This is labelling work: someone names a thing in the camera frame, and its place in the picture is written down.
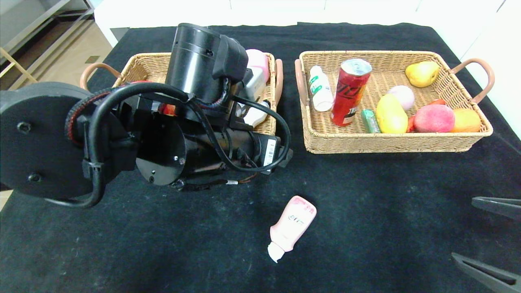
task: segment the screw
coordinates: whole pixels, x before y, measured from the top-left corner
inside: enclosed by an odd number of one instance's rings
[[[31,124],[22,121],[22,122],[18,123],[18,125],[16,126],[16,129],[18,129],[18,132],[26,135],[29,133],[29,131],[31,131]]]
[[[31,173],[28,177],[27,177],[27,181],[30,181],[30,182],[40,182],[42,181],[42,176],[38,173]]]

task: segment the black motor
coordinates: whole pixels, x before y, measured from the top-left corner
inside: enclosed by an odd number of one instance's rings
[[[246,72],[248,55],[234,39],[208,28],[177,26],[166,84],[193,93],[204,104],[212,125],[224,125],[231,109],[231,86]],[[176,115],[198,121],[192,111],[178,107]]]

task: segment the white plastic bottle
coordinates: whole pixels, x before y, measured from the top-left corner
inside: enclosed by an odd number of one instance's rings
[[[269,230],[271,243],[268,245],[268,254],[274,262],[285,252],[293,250],[295,242],[304,234],[316,215],[317,209],[307,200],[299,196],[290,199],[279,221]]]
[[[315,65],[309,71],[309,88],[313,95],[313,106],[315,110],[324,112],[333,107],[333,95],[329,87],[329,81],[322,68]]]
[[[269,109],[268,102],[262,101],[259,104]],[[246,115],[244,116],[244,123],[256,127],[262,121],[264,121],[264,119],[266,119],[266,116],[268,116],[268,113],[254,107],[250,107],[248,113],[246,113]]]

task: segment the wicker basket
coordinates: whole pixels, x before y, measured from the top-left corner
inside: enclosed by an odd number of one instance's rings
[[[376,109],[382,95],[391,87],[404,84],[415,95],[413,108],[406,111],[414,115],[422,106],[436,99],[444,99],[450,108],[473,109],[481,118],[479,132],[460,133],[366,133],[360,112],[347,127],[338,127],[331,121],[331,111],[319,112],[310,105],[308,89],[309,70],[319,65],[329,78],[331,92],[336,91],[339,68],[342,61],[361,58],[373,67],[359,109]],[[434,61],[441,70],[436,81],[428,87],[416,88],[405,76],[405,68],[421,61]],[[462,86],[456,73],[471,62],[483,66],[489,75],[489,84],[475,99]],[[315,154],[330,153],[383,153],[383,152],[463,152],[479,139],[492,134],[492,126],[477,103],[488,93],[494,83],[490,66],[480,59],[470,59],[450,69],[440,55],[417,51],[316,51],[303,52],[295,60],[295,73],[301,100],[302,126],[306,149]]]
[[[271,109],[277,111],[282,94],[282,83],[284,76],[282,74],[282,61],[275,60],[273,55],[265,53],[268,56],[268,68],[270,70],[270,79],[266,83],[266,88],[259,97],[259,101],[269,100]],[[91,64],[83,72],[80,78],[80,86],[86,88],[86,81],[96,68],[108,69],[117,77],[113,87],[118,87],[126,82],[138,80],[148,80],[164,83],[170,62],[170,53],[141,53],[132,56],[121,73],[104,63]],[[276,121],[275,118],[268,116],[266,120],[255,127],[256,132],[267,135],[275,135]]]

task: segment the red soda can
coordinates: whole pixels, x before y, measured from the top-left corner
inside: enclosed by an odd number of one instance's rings
[[[333,123],[347,126],[353,122],[372,70],[371,64],[362,59],[342,62],[338,74],[337,94],[331,110]]]

